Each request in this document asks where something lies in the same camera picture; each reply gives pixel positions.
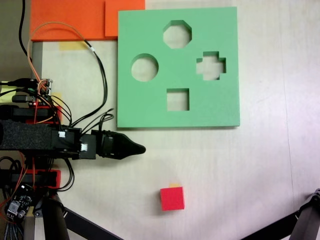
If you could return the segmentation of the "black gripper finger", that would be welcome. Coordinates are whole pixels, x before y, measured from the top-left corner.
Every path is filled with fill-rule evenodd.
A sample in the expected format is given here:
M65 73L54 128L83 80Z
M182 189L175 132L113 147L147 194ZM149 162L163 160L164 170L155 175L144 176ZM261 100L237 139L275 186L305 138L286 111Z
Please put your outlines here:
M141 155L141 154L144 154L146 152L145 149L142 149L142 150L134 150L134 151L120 151L118 154L117 154L117 159L118 160L123 160L127 157L130 157L130 156L136 156L136 155Z
M145 146L134 142L131 140L127 135L123 133L119 133L117 137L117 144L124 148L124 149L131 149L131 150L145 150Z

